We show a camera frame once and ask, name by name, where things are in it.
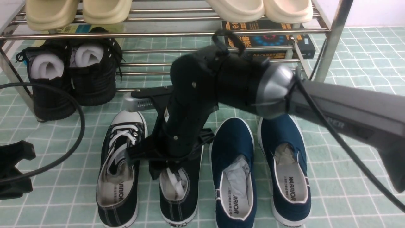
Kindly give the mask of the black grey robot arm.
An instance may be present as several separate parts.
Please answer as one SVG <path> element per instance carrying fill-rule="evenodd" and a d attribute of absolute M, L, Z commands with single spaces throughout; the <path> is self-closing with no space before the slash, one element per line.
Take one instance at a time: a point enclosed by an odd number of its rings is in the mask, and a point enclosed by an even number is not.
<path fill-rule="evenodd" d="M 267 58 L 210 45 L 176 59 L 168 88 L 148 88 L 158 118 L 151 136 L 125 151 L 127 162 L 149 161 L 156 179 L 197 159 L 214 134 L 203 126 L 222 103 L 264 119 L 295 115 L 325 126 L 365 176 L 402 211 L 399 201 L 364 165 L 341 134 L 375 147 L 396 191 L 404 191 L 404 97 L 304 80 Z"/>

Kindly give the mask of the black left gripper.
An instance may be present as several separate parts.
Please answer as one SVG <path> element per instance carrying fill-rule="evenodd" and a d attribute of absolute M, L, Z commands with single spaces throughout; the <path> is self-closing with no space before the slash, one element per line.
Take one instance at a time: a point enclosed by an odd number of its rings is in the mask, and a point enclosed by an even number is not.
<path fill-rule="evenodd" d="M 23 159 L 32 160 L 36 157 L 33 144 L 19 141 L 0 147 L 0 177 L 1 180 L 22 175 L 16 165 Z M 13 181 L 0 185 L 0 199 L 10 200 L 21 198 L 32 191 L 32 182 L 28 179 Z"/>

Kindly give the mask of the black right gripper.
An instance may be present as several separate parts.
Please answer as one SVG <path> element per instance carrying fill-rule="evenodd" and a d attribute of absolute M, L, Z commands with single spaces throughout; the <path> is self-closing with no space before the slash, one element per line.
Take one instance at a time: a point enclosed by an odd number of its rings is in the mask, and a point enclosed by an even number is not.
<path fill-rule="evenodd" d="M 218 106 L 217 76 L 214 67 L 220 57 L 227 57 L 220 48 L 210 45 L 175 60 L 170 69 L 171 94 L 166 104 L 149 98 L 158 112 L 152 134 L 125 151 L 125 159 L 150 161 L 150 174 L 156 179 L 169 168 L 172 172 L 200 154 L 198 149 L 213 138 L 204 133 L 209 115 Z"/>

